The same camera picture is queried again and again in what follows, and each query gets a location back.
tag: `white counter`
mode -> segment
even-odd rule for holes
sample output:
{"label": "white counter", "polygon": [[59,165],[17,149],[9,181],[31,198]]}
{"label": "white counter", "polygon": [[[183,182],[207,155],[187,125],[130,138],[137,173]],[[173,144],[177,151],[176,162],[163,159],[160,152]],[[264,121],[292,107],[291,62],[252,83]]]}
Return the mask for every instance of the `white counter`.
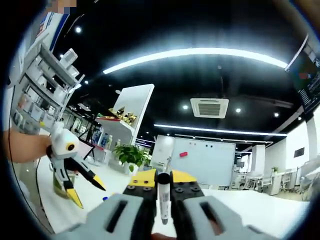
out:
{"label": "white counter", "polygon": [[[107,166],[90,165],[106,186],[102,191],[86,181],[81,175],[75,179],[74,188],[77,191],[84,209],[78,208],[71,200],[55,194],[53,189],[53,173],[49,169],[50,160],[42,157],[38,166],[37,177],[39,193],[46,216],[55,233],[60,233],[76,223],[85,222],[89,211],[103,202],[102,198],[112,193],[122,193],[130,177]],[[222,191],[203,189],[206,196],[212,195],[229,208],[237,212],[245,225],[250,224],[263,232],[275,237],[283,237],[308,206],[307,202],[280,199],[255,191]],[[163,225],[157,203],[157,216],[153,233],[161,233],[176,237],[172,218]]]}

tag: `green plant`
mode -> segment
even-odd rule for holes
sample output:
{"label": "green plant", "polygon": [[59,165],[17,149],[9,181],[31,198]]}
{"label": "green plant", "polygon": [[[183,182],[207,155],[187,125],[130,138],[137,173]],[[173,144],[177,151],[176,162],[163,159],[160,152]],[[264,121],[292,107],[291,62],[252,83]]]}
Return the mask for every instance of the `green plant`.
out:
{"label": "green plant", "polygon": [[277,167],[277,166],[274,166],[274,167],[272,167],[271,169],[272,169],[275,173],[278,172],[278,167]]}
{"label": "green plant", "polygon": [[[143,162],[150,163],[150,160],[147,158],[148,154],[135,145],[119,145],[114,148],[113,152],[119,158],[122,165],[128,163],[140,167]],[[133,172],[134,166],[130,165],[129,169]]]}

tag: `marker pen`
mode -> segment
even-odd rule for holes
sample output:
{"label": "marker pen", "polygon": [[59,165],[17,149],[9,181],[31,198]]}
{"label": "marker pen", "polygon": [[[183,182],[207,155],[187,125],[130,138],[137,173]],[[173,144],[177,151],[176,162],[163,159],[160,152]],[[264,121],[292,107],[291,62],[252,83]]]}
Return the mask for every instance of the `marker pen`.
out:
{"label": "marker pen", "polygon": [[157,177],[159,189],[159,202],[161,220],[164,225],[168,223],[170,201],[170,175],[163,172]]}

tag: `whiteboard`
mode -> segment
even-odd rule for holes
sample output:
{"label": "whiteboard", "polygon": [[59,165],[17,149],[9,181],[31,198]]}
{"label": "whiteboard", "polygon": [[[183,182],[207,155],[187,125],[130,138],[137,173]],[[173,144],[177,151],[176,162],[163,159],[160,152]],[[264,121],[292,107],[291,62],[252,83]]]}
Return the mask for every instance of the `whiteboard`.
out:
{"label": "whiteboard", "polygon": [[194,176],[198,183],[230,186],[235,161],[236,145],[176,138],[171,168]]}

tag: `air conditioner vent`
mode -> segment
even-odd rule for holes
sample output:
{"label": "air conditioner vent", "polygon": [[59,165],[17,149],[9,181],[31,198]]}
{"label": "air conditioner vent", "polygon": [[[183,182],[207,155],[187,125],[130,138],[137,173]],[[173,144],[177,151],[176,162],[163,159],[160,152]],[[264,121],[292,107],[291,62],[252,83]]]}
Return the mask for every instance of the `air conditioner vent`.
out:
{"label": "air conditioner vent", "polygon": [[224,119],[229,104],[228,99],[191,98],[193,114],[197,118]]}

